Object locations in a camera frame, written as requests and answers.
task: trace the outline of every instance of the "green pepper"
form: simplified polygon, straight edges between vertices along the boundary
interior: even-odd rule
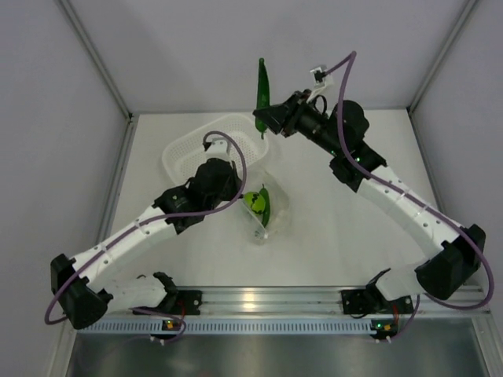
[[[264,213],[262,214],[262,226],[265,228],[265,227],[267,227],[267,224],[269,224],[269,218],[270,218],[270,197],[269,197],[269,192],[267,191],[266,186],[262,185],[262,188],[260,189],[259,194],[266,201],[266,207],[264,209]]]
[[[266,64],[264,58],[259,59],[259,84],[257,85],[257,107],[267,108],[270,105],[269,93],[269,78],[267,77]],[[267,125],[262,121],[255,118],[255,128],[260,132],[263,139],[264,133],[267,130]]]

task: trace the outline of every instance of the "green vegetable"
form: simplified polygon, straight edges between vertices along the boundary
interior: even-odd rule
[[[260,189],[259,194],[266,201],[266,206],[264,208],[264,213],[262,215],[262,225],[265,228],[265,227],[267,227],[267,224],[269,224],[269,218],[270,218],[270,197],[269,197],[269,192],[267,191],[266,186],[262,185],[262,188]]]
[[[257,85],[257,108],[267,108],[270,106],[269,78],[267,77],[266,64],[264,58],[259,59],[259,84]],[[262,139],[267,130],[267,125],[255,118],[255,128],[260,132]]]
[[[263,214],[266,210],[266,200],[258,192],[247,192],[243,198],[246,205],[254,214]]]

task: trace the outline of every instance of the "white wall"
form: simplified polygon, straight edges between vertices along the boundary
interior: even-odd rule
[[[405,107],[463,2],[72,0],[131,109],[154,112],[254,108],[259,57],[284,101],[353,49],[349,97]]]
[[[95,241],[125,122],[55,2],[3,2],[0,50],[0,375],[39,377],[50,261]]]
[[[502,18],[503,2],[480,3],[416,118],[447,213],[486,230],[497,282],[491,308],[503,334]]]

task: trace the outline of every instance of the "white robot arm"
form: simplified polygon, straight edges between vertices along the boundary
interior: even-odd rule
[[[178,290],[166,274],[140,276],[120,284],[114,276],[153,245],[221,210],[215,209],[222,201],[240,196],[245,176],[242,182],[230,161],[230,142],[217,137],[204,143],[207,162],[195,176],[185,185],[169,188],[116,234],[73,258],[61,254],[52,260],[52,291],[74,328],[85,328],[117,310],[146,306],[167,312],[173,307]],[[51,322],[46,314],[46,323]]]
[[[365,314],[388,310],[390,302],[407,295],[427,293],[434,299],[448,299],[480,267],[476,249],[482,253],[484,231],[477,225],[465,229],[438,213],[395,175],[386,160],[363,141],[369,122],[359,104],[344,101],[343,113],[338,114],[335,106],[329,116],[316,109],[315,101],[310,90],[294,92],[284,103],[256,109],[253,115],[274,134],[289,137],[299,132],[330,153],[336,178],[376,204],[412,236],[424,253],[417,263],[386,269],[364,290],[345,295],[344,305]]]

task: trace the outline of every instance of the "white table surface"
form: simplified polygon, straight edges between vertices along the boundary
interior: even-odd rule
[[[131,222],[173,183],[161,162],[178,137],[225,114],[141,115],[112,231]],[[365,141],[428,202],[431,186],[406,110],[372,110]],[[342,185],[330,155],[297,134],[270,137],[265,168],[290,196],[292,223],[257,246],[230,208],[151,249],[120,277],[163,271],[178,286],[354,286],[414,262],[419,247],[379,209]]]

